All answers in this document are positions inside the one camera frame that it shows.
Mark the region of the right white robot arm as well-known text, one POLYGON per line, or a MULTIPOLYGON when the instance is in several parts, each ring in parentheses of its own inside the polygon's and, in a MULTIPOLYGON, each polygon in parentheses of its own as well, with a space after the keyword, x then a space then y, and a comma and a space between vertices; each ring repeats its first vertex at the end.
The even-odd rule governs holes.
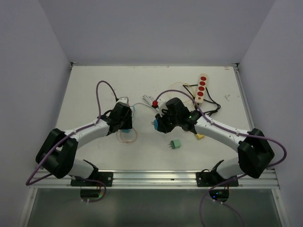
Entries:
POLYGON ((258 179, 274 157, 271 146, 258 129, 245 131, 221 125, 209 116, 202 116, 198 110, 190 111, 177 97, 154 103, 159 108, 154 120, 155 130, 169 133, 180 127, 184 131, 210 137, 237 153, 237 157, 220 160, 209 172, 201 172, 200 178, 207 186, 223 185, 238 175, 258 179))

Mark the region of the blue charger cube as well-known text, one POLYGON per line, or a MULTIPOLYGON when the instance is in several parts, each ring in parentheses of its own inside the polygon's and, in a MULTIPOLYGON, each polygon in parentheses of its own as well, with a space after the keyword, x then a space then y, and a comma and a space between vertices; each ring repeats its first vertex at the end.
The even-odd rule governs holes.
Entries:
POLYGON ((158 122, 157 119, 154 119, 152 122, 152 125, 154 126, 154 129, 157 131, 161 131, 160 123, 158 122))

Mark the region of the green charger plug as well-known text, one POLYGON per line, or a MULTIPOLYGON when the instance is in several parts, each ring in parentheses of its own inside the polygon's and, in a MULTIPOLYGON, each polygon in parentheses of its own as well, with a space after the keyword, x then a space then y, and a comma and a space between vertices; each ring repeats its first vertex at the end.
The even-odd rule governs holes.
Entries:
POLYGON ((169 143, 169 146, 172 149, 179 149, 181 147, 181 141, 180 140, 171 140, 169 143))

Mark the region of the yellow olive charger plug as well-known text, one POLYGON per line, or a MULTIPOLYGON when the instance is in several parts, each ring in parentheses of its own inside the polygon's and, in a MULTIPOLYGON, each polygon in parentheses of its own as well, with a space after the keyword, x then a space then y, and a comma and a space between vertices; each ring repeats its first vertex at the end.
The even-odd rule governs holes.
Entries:
POLYGON ((195 137, 200 140, 200 139, 203 139, 205 136, 204 135, 201 135, 201 134, 195 134, 195 137))

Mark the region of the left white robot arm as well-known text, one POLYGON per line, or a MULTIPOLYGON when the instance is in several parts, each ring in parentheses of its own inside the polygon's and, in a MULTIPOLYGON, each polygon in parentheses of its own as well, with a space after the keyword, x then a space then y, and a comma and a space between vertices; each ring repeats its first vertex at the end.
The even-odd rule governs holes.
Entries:
POLYGON ((40 148, 36 162, 58 179, 69 175, 80 177, 89 186, 95 185, 98 168, 88 161, 76 159, 77 150, 98 138, 131 128, 130 106, 117 102, 109 116, 101 115, 95 121, 73 130, 52 130, 40 148))

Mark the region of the cream power strip red sockets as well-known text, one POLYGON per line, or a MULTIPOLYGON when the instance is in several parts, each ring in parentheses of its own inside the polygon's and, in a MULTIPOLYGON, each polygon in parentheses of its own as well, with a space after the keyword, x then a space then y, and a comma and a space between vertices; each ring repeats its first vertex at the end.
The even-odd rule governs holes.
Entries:
POLYGON ((208 80, 208 75, 205 73, 201 73, 198 79, 196 94, 195 94, 195 102, 198 104, 201 104, 204 101, 204 96, 206 94, 207 80, 208 80))

